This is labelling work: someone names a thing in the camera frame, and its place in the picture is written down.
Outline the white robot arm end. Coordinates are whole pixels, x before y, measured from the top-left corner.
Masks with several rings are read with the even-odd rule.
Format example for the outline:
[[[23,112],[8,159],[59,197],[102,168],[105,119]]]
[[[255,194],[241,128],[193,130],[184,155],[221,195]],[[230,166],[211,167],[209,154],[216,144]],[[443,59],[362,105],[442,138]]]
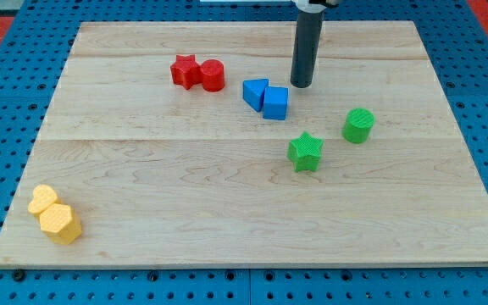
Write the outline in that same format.
[[[335,8],[341,0],[291,0],[296,7],[309,14],[318,14],[327,8]]]

